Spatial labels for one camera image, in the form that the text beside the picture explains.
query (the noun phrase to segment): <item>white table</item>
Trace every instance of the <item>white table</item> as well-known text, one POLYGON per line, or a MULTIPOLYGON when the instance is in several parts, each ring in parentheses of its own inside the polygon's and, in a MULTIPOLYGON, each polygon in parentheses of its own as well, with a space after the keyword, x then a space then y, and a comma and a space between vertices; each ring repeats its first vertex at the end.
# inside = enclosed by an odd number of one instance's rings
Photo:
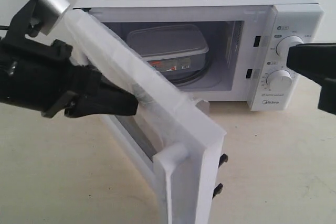
MULTIPOLYGON (((0 0, 5 24, 27 0, 0 0)), ((317 41, 336 41, 333 0, 317 41)), ((60 28, 48 39, 67 38, 60 28)), ((336 116, 302 78, 286 111, 213 103, 228 132, 210 223, 336 223, 336 116)), ((0 223, 157 223, 155 195, 98 117, 52 120, 0 105, 0 223)))

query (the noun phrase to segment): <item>control panel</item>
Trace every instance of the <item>control panel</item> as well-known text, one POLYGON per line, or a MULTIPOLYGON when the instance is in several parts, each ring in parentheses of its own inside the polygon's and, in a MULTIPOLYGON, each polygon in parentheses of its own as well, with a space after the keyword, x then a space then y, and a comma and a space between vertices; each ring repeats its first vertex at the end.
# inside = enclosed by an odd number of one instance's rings
POLYGON ((255 93, 249 103, 251 110, 283 110, 287 107, 299 78, 286 66, 289 48, 312 42, 323 15, 317 4, 276 5, 272 12, 268 21, 272 26, 271 35, 266 50, 261 50, 265 60, 258 69, 255 93))

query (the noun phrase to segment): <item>plastic food container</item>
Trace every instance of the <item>plastic food container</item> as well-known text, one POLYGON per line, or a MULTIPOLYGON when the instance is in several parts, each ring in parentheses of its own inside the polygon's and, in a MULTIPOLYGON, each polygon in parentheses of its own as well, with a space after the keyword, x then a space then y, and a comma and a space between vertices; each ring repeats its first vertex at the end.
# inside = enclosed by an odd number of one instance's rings
POLYGON ((135 30, 127 44, 168 79, 201 70, 209 51, 201 31, 194 25, 174 25, 135 30))

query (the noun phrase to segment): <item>container lid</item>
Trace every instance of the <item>container lid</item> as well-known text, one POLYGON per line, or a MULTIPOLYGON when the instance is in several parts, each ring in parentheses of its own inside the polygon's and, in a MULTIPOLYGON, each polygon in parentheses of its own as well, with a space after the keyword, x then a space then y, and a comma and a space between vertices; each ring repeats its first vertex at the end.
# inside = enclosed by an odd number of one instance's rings
POLYGON ((168 58, 205 54, 209 51, 201 31, 194 25, 174 25, 132 31, 127 44, 142 57, 168 58))

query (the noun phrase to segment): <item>midea logo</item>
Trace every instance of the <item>midea logo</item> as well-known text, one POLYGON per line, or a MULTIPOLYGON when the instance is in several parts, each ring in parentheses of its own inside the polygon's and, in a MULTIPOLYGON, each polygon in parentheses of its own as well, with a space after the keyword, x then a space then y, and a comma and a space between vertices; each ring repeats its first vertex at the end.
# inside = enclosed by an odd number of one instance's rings
POLYGON ((268 105, 268 104, 279 104, 277 101, 268 101, 268 100, 263 100, 262 101, 263 105, 268 105))

